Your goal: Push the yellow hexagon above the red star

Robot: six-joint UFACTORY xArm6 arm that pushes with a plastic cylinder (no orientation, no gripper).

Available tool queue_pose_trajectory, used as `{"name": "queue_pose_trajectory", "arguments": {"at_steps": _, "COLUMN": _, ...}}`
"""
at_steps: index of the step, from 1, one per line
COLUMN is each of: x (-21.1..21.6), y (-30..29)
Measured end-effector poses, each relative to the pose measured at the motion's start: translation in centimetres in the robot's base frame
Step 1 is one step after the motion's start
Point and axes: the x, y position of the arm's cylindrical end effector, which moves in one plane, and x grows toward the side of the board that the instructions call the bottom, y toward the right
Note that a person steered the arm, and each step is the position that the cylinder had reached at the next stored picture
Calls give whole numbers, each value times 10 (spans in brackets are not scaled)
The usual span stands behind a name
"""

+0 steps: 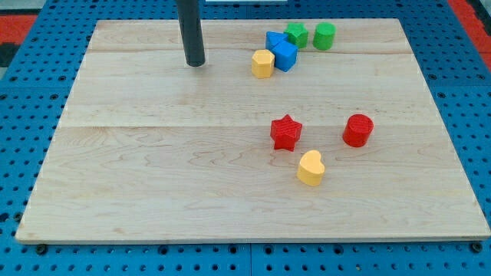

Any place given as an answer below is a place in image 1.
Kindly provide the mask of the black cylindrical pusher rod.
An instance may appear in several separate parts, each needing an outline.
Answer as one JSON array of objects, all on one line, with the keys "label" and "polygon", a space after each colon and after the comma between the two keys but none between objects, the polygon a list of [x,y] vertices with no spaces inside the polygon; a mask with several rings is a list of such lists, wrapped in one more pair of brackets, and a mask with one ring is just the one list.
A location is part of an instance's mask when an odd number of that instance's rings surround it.
[{"label": "black cylindrical pusher rod", "polygon": [[205,64],[203,33],[197,0],[176,0],[180,33],[186,63],[191,67]]}]

